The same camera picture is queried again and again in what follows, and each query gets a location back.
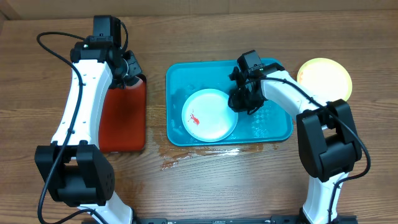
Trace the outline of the light blue plate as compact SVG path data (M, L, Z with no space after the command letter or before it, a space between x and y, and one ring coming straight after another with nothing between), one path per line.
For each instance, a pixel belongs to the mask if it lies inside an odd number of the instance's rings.
M183 104L181 118L186 131L203 142L227 138L237 126L238 114L228 106L229 96L217 89L203 89Z

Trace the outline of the dark grey sponge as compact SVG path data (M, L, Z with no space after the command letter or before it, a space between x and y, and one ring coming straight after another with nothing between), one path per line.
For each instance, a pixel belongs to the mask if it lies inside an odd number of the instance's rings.
M143 83L144 83L144 81L141 78L134 77L132 80L129 80L126 83L125 89L133 90L133 89L139 88Z

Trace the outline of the green-rimmed plate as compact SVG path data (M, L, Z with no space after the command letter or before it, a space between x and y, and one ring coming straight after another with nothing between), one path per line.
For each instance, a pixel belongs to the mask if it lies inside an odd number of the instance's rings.
M345 67L328 58L313 58L305 62L298 70L297 82L329 101L347 101L353 89Z

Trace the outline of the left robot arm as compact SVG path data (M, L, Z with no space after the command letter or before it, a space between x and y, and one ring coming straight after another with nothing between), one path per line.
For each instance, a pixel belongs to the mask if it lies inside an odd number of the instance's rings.
M44 180L37 217L46 195L87 213L97 223L135 223L134 211L115 192L114 169L100 151L99 130L108 90L132 90L145 76L128 49L126 25L114 16L95 16L93 34L77 37L66 59L72 82L62 120L47 146L38 146L35 164Z

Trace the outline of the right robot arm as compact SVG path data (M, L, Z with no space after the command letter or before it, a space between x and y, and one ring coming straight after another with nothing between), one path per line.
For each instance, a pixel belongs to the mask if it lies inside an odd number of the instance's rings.
M336 206L343 183L362 156L351 109L345 100L323 100L299 85L279 63L264 64L255 50L243 53L230 80L228 106L254 114L272 101L296 122L298 153L309 175L307 198L295 223L357 223Z

